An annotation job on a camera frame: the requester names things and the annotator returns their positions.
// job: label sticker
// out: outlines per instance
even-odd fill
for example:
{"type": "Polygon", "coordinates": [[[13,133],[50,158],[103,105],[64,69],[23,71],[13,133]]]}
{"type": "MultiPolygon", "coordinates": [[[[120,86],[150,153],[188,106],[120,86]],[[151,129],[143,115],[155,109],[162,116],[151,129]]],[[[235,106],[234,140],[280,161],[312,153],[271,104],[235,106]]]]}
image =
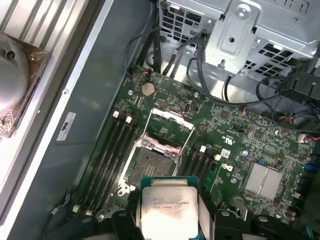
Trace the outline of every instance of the label sticker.
{"type": "Polygon", "coordinates": [[[220,155],[221,155],[222,157],[228,159],[228,158],[230,157],[230,153],[231,153],[231,152],[230,152],[229,150],[223,148],[220,155]]]}
{"type": "Polygon", "coordinates": [[[69,112],[64,120],[64,123],[61,127],[61,130],[59,132],[59,135],[57,137],[57,141],[64,141],[66,140],[69,130],[71,128],[72,123],[74,122],[74,119],[76,117],[76,113],[74,112],[69,112]]]}

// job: green circuit board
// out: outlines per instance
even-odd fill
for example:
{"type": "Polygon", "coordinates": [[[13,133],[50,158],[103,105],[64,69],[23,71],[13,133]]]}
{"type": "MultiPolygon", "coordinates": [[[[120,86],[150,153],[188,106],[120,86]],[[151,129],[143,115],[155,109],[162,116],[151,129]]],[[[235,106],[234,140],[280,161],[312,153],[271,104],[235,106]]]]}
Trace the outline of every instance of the green circuit board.
{"type": "MultiPolygon", "coordinates": [[[[255,214],[267,212],[288,223],[283,215],[292,204],[293,194],[304,171],[304,165],[297,159],[309,156],[313,143],[298,143],[299,134],[295,132],[286,137],[280,137],[278,134],[280,129],[254,126],[244,118],[242,108],[214,105],[208,99],[198,97],[195,94],[196,90],[187,85],[154,72],[146,77],[145,71],[145,68],[136,66],[133,69],[133,79],[127,78],[124,81],[82,178],[75,201],[81,202],[83,195],[88,194],[84,186],[88,185],[89,176],[110,134],[112,114],[117,111],[124,118],[132,117],[135,129],[133,139],[128,145],[131,148],[133,142],[143,133],[150,111],[156,108],[181,115],[185,121],[195,126],[183,150],[182,162],[188,158],[195,145],[205,146],[206,151],[210,151],[214,156],[212,165],[205,169],[202,184],[210,191],[213,201],[218,206],[223,208],[232,199],[238,199],[255,214]],[[155,88],[151,96],[145,96],[142,93],[142,85],[147,82],[152,83],[155,88]],[[244,151],[248,152],[248,156],[243,156],[244,151]],[[281,182],[273,200],[247,192],[243,188],[250,165],[258,162],[282,173],[281,182]]],[[[250,117],[260,125],[271,124],[268,118],[253,113],[250,117]]],[[[159,116],[150,118],[146,132],[152,138],[173,147],[182,147],[190,133],[178,123],[159,116]]],[[[124,164],[125,161],[119,164],[120,170],[112,191],[117,189],[117,180],[124,164]]]]}

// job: heatsink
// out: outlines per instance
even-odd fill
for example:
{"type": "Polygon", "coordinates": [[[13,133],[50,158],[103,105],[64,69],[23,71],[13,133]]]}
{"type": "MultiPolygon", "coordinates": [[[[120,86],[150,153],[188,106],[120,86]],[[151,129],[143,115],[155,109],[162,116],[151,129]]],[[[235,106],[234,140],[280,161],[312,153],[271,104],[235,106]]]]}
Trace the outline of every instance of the heatsink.
{"type": "Polygon", "coordinates": [[[273,200],[281,183],[282,173],[252,162],[243,188],[263,198],[273,200]]]}

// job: black ram slot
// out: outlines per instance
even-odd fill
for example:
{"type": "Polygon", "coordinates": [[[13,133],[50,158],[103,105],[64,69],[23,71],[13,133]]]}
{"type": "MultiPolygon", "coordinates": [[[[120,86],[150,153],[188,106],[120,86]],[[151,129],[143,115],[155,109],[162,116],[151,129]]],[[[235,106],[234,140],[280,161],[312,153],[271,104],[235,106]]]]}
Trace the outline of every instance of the black ram slot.
{"type": "Polygon", "coordinates": [[[95,186],[95,183],[98,181],[100,172],[103,169],[103,164],[104,164],[103,153],[105,153],[107,149],[110,147],[110,145],[113,143],[112,139],[117,136],[123,124],[124,124],[124,121],[119,119],[115,119],[114,122],[112,123],[112,128],[108,133],[107,138],[104,142],[103,150],[101,151],[98,158],[96,159],[94,170],[91,172],[89,181],[86,186],[86,190],[84,191],[84,196],[81,201],[82,208],[87,204],[89,197],[91,195],[91,192],[95,186]]]}
{"type": "Polygon", "coordinates": [[[93,212],[99,211],[105,203],[106,197],[108,196],[112,188],[115,177],[117,176],[120,170],[120,165],[124,160],[124,156],[126,155],[126,152],[129,149],[130,143],[132,142],[135,130],[135,127],[131,126],[129,128],[128,133],[125,136],[125,139],[121,142],[120,150],[117,156],[113,157],[114,161],[113,163],[111,163],[111,166],[106,174],[106,180],[103,182],[103,188],[101,189],[101,194],[97,197],[97,201],[95,207],[93,208],[93,212]]]}
{"type": "Polygon", "coordinates": [[[207,156],[205,158],[204,167],[201,169],[201,171],[198,175],[199,186],[201,186],[203,184],[205,177],[206,177],[206,174],[211,166],[211,163],[212,163],[211,156],[207,156]]]}
{"type": "Polygon", "coordinates": [[[104,161],[103,168],[102,168],[101,174],[98,177],[95,191],[92,193],[91,201],[90,201],[90,204],[88,207],[89,209],[92,208],[92,206],[96,202],[98,196],[101,194],[101,190],[103,189],[102,185],[106,181],[107,172],[111,166],[111,161],[113,159],[113,156],[116,156],[118,154],[120,146],[122,144],[122,141],[124,140],[125,136],[127,135],[128,129],[129,129],[129,126],[127,124],[123,125],[120,133],[113,141],[112,148],[109,149],[106,154],[104,154],[105,157],[103,159],[103,161],[104,161]]]}
{"type": "Polygon", "coordinates": [[[188,164],[192,161],[192,159],[194,158],[194,155],[196,153],[197,149],[196,148],[192,148],[188,157],[186,159],[183,160],[181,167],[179,168],[179,176],[185,176],[185,172],[187,169],[188,164]]]}
{"type": "Polygon", "coordinates": [[[94,181],[91,184],[91,189],[90,191],[87,192],[87,201],[85,202],[85,206],[88,207],[89,203],[92,202],[92,200],[95,197],[95,193],[97,192],[97,187],[99,185],[99,182],[101,181],[101,178],[103,176],[103,173],[106,169],[107,166],[107,155],[113,150],[113,148],[115,147],[115,139],[117,139],[120,135],[121,132],[123,131],[125,127],[125,123],[124,121],[121,119],[119,121],[119,124],[117,125],[116,131],[113,132],[110,141],[108,142],[108,144],[105,146],[105,148],[103,149],[103,152],[101,154],[101,158],[99,161],[102,162],[101,168],[99,169],[97,175],[95,176],[94,181]]]}
{"type": "Polygon", "coordinates": [[[185,176],[192,176],[196,163],[200,160],[200,156],[197,154],[196,157],[192,158],[188,166],[186,167],[185,176]]]}
{"type": "Polygon", "coordinates": [[[192,176],[199,177],[201,169],[204,167],[205,161],[206,161],[206,156],[204,154],[201,154],[199,161],[195,164],[194,170],[191,173],[192,176]]]}

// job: motherboard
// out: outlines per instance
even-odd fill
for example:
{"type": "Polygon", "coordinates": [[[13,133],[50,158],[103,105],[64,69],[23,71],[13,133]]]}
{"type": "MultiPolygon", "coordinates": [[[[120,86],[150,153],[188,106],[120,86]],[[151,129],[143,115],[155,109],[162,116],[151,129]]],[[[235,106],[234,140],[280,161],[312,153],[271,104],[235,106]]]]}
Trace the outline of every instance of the motherboard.
{"type": "Polygon", "coordinates": [[[295,219],[294,199],[313,142],[243,108],[222,107],[192,87],[132,70],[73,198],[73,211],[106,217],[126,207],[141,177],[198,176],[221,209],[295,219]]]}

